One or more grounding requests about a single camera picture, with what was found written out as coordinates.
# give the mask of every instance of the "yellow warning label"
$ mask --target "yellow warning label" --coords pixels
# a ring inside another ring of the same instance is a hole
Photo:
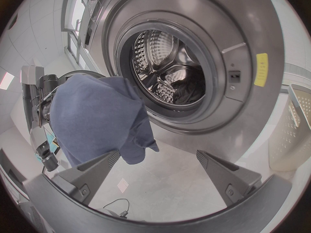
[[[254,85],[264,87],[268,77],[268,55],[266,53],[260,53],[256,55],[257,57],[257,75]]]

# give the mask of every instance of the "cable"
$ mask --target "cable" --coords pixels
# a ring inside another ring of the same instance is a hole
[[[126,201],[128,202],[127,210],[124,211],[124,212],[122,212],[121,214],[119,214],[120,217],[125,217],[125,216],[128,214],[128,210],[130,209],[130,202],[129,202],[127,199],[117,199],[117,200],[115,200],[115,201],[112,201],[111,203],[106,204],[106,205],[103,207],[103,209],[104,209],[106,206],[108,206],[108,205],[110,205],[110,204],[112,204],[112,203],[114,203],[114,202],[116,202],[116,201],[118,201],[118,200],[126,200]]]

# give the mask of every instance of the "floor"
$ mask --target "floor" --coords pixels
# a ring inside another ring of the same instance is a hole
[[[287,101],[280,94],[275,109],[262,133],[237,165],[259,172],[262,182],[273,172],[268,163],[268,139]],[[146,149],[146,158],[137,165],[128,165],[122,158],[117,161],[89,204],[94,209],[127,198],[130,202],[128,219],[149,222],[181,221],[205,216],[226,208],[212,181],[194,154],[181,151],[157,141],[160,152]],[[63,153],[58,154],[62,167],[68,163]],[[279,172],[292,180],[295,172]],[[125,200],[106,207],[117,214],[127,209]]]

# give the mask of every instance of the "laundry basket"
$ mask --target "laundry basket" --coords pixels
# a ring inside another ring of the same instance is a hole
[[[269,164],[292,171],[311,156],[311,89],[291,84],[282,116],[269,139]]]

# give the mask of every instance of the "gray washing machine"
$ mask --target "gray washing machine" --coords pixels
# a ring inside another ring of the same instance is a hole
[[[235,162],[280,92],[284,42],[270,0],[90,0],[82,45],[139,88],[154,137]]]

